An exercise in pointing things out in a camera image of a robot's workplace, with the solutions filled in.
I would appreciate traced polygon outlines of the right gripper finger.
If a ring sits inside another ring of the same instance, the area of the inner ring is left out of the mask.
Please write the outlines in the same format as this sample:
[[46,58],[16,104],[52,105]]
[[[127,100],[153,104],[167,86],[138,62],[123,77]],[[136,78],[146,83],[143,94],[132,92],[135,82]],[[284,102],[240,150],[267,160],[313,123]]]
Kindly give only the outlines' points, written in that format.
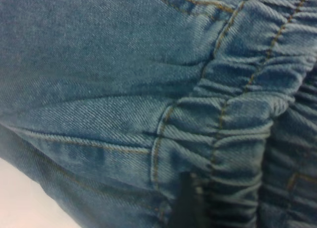
[[202,181],[194,173],[185,172],[180,176],[181,189],[171,217],[171,228],[205,228],[205,206]]

